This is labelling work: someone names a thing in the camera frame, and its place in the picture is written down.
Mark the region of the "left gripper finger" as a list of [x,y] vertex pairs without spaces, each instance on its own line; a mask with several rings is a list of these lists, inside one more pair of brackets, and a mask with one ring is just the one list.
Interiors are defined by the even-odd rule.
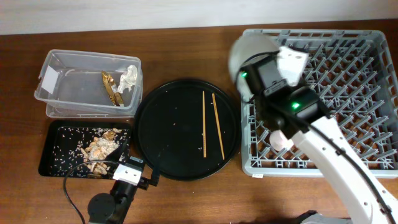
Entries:
[[105,160],[106,161],[114,161],[117,162],[125,149],[127,148],[128,141],[125,141],[122,143],[117,149],[115,149],[113,152],[111,152],[109,155],[106,156]]
[[154,161],[154,167],[149,181],[149,184],[154,187],[158,185],[160,179],[160,158],[161,158],[161,152],[158,154],[156,160]]

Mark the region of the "wooden chopstick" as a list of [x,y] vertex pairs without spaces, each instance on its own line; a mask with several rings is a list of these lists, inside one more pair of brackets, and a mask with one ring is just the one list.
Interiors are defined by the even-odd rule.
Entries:
[[202,91],[202,128],[203,128],[203,157],[206,158],[206,108],[205,91]]
[[212,96],[213,107],[214,107],[214,112],[215,112],[215,121],[216,121],[218,139],[219,139],[219,143],[220,143],[221,156],[222,156],[222,159],[225,160],[224,149],[223,149],[223,140],[222,140],[222,136],[221,136],[220,121],[219,121],[219,116],[218,116],[218,108],[217,108],[217,104],[216,104],[216,97],[215,97],[214,93],[212,93],[211,96]]

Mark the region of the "pink cup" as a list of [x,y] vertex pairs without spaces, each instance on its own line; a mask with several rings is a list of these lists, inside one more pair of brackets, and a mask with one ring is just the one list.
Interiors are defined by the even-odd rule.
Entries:
[[281,151],[282,149],[289,150],[294,146],[293,141],[291,139],[287,139],[281,130],[271,132],[269,142],[276,151]]

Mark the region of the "grey plate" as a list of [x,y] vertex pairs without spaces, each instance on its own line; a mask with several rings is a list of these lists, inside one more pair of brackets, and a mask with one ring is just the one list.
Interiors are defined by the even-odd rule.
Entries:
[[245,34],[234,42],[229,52],[228,70],[242,100],[249,100],[253,96],[244,78],[238,75],[243,63],[256,55],[278,51],[279,45],[265,34]]

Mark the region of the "white napkin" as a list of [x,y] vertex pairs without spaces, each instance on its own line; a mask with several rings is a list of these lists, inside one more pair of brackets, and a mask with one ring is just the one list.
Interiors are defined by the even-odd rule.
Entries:
[[131,91],[132,87],[136,84],[137,74],[137,67],[135,65],[128,66],[127,71],[120,77],[118,92],[123,93],[125,89]]

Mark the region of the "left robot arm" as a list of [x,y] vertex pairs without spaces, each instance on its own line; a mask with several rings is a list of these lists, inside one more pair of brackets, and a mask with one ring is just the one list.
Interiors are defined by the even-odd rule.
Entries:
[[142,176],[144,161],[132,156],[124,163],[119,161],[126,148],[127,144],[123,143],[101,161],[111,165],[115,183],[110,193],[97,194],[90,200],[87,207],[89,223],[123,223],[137,190],[147,190],[149,186],[156,187],[159,183],[161,155],[157,156],[157,163],[148,179]]

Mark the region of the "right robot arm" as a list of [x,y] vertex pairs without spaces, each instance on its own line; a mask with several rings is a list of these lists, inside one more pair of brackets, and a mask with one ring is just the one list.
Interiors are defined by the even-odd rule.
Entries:
[[264,125],[320,170],[353,223],[397,223],[397,199],[364,165],[320,97],[299,82],[301,73],[283,72],[276,55],[258,54],[239,63],[233,75]]

